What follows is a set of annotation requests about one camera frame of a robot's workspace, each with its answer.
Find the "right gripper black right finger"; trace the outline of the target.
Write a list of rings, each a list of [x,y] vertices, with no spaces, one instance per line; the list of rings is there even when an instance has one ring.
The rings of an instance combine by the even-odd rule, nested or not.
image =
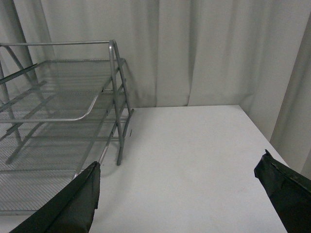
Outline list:
[[[311,181],[272,157],[268,150],[254,169],[289,233],[311,231]]]

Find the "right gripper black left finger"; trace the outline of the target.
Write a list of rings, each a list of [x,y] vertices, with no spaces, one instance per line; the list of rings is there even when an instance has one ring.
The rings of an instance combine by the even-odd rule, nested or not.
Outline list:
[[[93,162],[12,233],[87,233],[100,195],[100,164]]]

